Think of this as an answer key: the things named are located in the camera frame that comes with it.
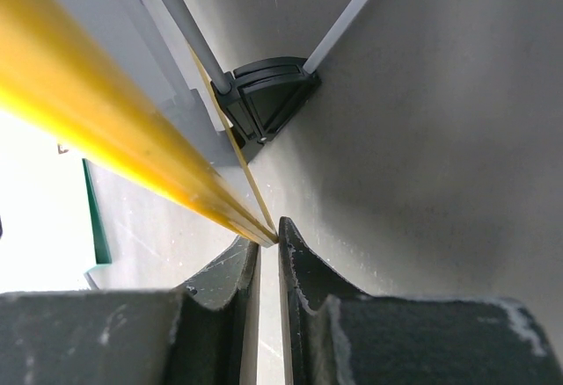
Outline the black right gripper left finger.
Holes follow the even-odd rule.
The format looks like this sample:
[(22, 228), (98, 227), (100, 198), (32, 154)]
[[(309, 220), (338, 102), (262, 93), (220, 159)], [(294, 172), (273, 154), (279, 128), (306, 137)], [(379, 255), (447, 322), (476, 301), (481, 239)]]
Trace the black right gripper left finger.
[(260, 249), (238, 238), (169, 289), (6, 293), (4, 384), (254, 384)]

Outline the yellow-framed whiteboard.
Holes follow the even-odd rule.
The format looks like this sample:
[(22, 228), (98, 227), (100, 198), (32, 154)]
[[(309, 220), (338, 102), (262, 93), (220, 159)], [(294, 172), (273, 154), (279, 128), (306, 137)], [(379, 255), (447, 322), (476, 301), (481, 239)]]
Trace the yellow-framed whiteboard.
[(1, 0), (1, 106), (255, 243), (278, 241), (55, 0)]

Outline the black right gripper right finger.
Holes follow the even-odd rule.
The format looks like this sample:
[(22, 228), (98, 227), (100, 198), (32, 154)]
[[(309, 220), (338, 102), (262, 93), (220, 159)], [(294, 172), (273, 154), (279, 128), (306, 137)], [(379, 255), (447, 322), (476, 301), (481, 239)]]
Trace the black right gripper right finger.
[(487, 297), (363, 292), (279, 222), (282, 343), (289, 384), (559, 384), (533, 315)]

